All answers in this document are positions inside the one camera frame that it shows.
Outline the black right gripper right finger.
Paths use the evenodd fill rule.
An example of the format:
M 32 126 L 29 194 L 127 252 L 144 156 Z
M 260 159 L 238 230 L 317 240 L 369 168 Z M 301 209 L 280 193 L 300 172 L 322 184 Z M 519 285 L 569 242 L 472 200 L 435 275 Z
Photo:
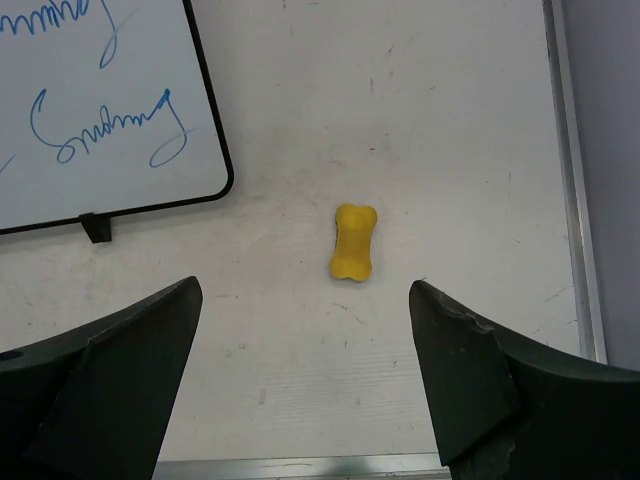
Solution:
M 639 375 L 543 345 L 423 280 L 409 292 L 440 462 L 455 479 L 635 479 Z

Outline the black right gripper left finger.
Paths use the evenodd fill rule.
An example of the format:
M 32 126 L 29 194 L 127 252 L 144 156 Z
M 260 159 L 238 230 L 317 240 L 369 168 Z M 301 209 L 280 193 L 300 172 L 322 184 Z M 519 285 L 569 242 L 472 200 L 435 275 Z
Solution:
M 2 352 L 2 478 L 151 478 L 202 303 L 198 280 L 187 277 Z

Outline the yellow bone-shaped eraser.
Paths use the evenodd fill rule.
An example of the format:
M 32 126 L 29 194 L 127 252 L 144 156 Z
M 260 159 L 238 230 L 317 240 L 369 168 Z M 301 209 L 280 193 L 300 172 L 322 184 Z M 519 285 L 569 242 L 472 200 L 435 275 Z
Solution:
M 376 210 L 345 203 L 335 214 L 336 242 L 329 272 L 336 279 L 363 282 L 372 273 L 371 242 L 377 224 Z

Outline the black framed whiteboard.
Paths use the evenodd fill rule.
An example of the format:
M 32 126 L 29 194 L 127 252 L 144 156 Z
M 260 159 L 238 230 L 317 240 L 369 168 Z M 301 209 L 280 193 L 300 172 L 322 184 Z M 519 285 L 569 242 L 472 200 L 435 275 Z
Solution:
M 1 230 L 223 198 L 234 170 L 189 1 L 1 5 Z

